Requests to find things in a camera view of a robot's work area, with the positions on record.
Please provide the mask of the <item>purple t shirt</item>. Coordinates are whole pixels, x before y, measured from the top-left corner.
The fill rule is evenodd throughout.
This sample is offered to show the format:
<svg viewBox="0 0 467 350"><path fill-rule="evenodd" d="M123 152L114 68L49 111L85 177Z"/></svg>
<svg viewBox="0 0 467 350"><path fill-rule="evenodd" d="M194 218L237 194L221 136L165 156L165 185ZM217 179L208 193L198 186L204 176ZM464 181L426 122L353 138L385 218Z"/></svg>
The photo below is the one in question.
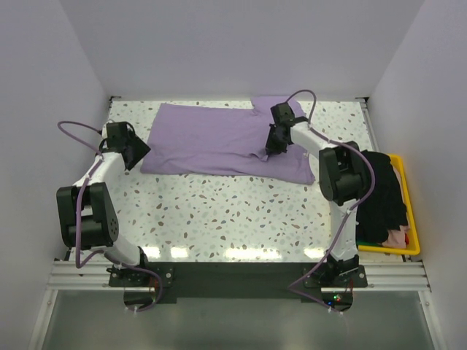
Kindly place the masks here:
<svg viewBox="0 0 467 350"><path fill-rule="evenodd" d="M251 109L161 104L142 173L261 176L312 184L314 174L303 147L291 145L281 155L266 154L271 108L285 100L252 98Z"/></svg>

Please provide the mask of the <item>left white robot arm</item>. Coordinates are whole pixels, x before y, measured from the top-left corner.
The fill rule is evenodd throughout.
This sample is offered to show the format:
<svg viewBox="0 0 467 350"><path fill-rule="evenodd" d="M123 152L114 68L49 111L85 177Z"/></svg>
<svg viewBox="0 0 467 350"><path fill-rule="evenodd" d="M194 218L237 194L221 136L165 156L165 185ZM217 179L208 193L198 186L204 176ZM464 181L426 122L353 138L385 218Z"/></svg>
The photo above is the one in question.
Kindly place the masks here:
<svg viewBox="0 0 467 350"><path fill-rule="evenodd" d="M96 132L101 143L95 147L67 131L77 125ZM119 174L131 171L149 153L150 147L137 136L129 122L107 122L102 129L75 121L60 121L58 129L95 153L92 166L72 186L57 190L56 201L63 243L75 249L74 263L83 268L96 255L108 259L135 286L145 285L151 268L143 249L120 234L117 212L108 184Z"/></svg>

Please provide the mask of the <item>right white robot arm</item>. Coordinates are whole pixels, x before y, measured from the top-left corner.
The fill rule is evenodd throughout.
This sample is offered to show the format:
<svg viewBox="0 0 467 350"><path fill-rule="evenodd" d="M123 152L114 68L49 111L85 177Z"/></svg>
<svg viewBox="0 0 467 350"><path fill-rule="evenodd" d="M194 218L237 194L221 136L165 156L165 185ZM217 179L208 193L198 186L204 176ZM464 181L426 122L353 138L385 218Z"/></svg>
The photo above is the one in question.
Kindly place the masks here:
<svg viewBox="0 0 467 350"><path fill-rule="evenodd" d="M374 190L374 170L357 143L342 143L321 134L309 118L295 116L287 102L273 106L271 113L274 122L270 124L266 154L279 155L289 146L298 145L318 160L319 187L330 205L333 231L325 253L325 278L340 287L359 266L356 216L358 206Z"/></svg>

